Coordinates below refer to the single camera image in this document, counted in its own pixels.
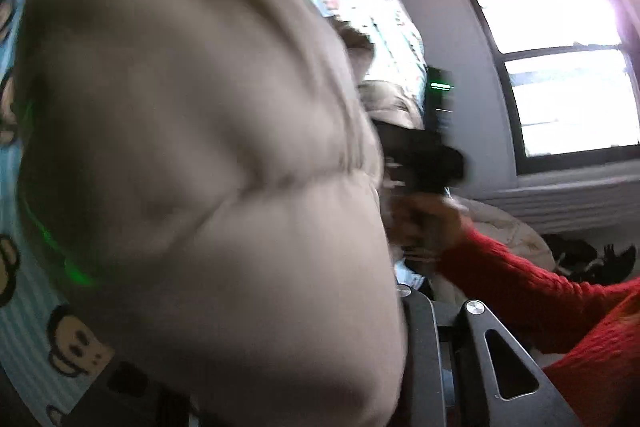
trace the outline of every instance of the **puffer jacket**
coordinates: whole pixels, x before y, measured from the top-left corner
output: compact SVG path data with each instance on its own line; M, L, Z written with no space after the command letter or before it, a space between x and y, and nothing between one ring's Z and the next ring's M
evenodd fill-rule
M22 227L76 314L227 425L383 426L382 160L308 0L27 0Z

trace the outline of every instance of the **metal bolt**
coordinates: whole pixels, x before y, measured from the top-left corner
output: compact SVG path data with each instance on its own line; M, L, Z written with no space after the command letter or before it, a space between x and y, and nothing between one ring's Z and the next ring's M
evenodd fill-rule
M401 297L408 297L409 295L411 295L411 288L409 288L409 286L407 286L406 284L396 285L396 291Z
M481 315L484 313L484 304L480 301L469 301L466 303L466 311L474 315Z

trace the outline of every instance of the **red sweater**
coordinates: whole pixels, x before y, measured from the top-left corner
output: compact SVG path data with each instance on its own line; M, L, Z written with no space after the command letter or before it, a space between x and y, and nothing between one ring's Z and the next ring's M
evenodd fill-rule
M640 278L572 283L475 231L438 269L540 351L566 353L544 371L585 427L626 427L620 415L629 407L629 425L640 426Z

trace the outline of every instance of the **hand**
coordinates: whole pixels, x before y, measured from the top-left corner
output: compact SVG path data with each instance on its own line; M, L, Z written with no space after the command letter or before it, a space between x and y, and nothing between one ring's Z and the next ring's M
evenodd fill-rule
M393 198L389 241L400 247L422 247L437 253L453 248L466 239L472 226L464 210L454 200L436 194Z

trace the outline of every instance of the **monkey print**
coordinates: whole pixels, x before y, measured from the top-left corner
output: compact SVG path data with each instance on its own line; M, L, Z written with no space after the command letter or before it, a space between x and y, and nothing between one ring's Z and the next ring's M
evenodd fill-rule
M0 44L4 42L9 34L10 22L14 14L14 5L6 0L0 3Z
M0 146L11 145L18 137L18 121L13 111L14 78L7 73L5 80L0 83Z
M66 304L51 312L47 338L51 348L49 363L66 377L96 377L113 356L111 347L102 344Z
M65 414L53 405L47 405L47 417L54 427L62 427Z
M331 14L335 15L337 11L340 9L340 2L338 0L320 0L326 10Z
M14 296L20 254L8 235L0 235L0 307Z

